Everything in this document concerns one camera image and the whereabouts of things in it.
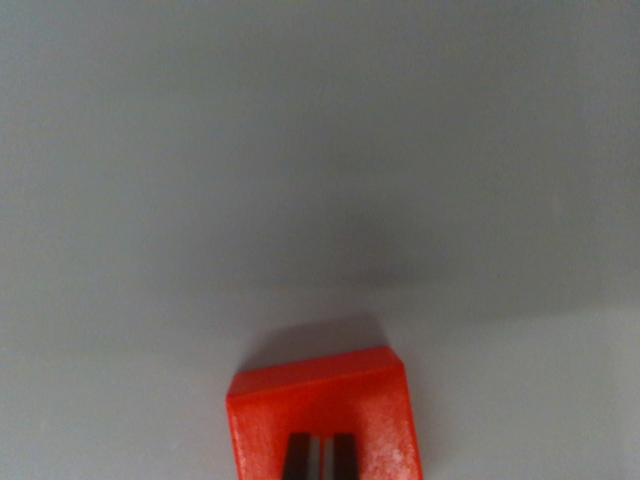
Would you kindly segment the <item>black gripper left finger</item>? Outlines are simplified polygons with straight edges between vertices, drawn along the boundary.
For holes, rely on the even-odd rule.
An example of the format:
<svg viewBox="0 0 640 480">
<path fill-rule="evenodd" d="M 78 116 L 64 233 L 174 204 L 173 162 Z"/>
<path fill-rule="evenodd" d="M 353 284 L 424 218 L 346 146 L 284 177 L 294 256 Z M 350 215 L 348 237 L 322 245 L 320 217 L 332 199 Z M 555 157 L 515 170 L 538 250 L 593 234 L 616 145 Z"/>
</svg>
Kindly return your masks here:
<svg viewBox="0 0 640 480">
<path fill-rule="evenodd" d="M 282 480 L 319 480 L 321 470 L 321 440 L 309 433 L 289 435 Z"/>
</svg>

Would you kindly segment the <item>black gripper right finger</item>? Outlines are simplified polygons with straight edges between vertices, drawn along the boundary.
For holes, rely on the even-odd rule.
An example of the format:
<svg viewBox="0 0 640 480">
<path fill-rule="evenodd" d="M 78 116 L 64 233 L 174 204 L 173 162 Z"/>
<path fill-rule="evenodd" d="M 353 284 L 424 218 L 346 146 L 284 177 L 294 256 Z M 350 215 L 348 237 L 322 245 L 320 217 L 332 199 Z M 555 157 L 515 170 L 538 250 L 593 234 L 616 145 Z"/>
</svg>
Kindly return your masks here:
<svg viewBox="0 0 640 480">
<path fill-rule="evenodd" d="M 358 449 L 353 433 L 338 433 L 325 441 L 325 479 L 360 479 Z"/>
</svg>

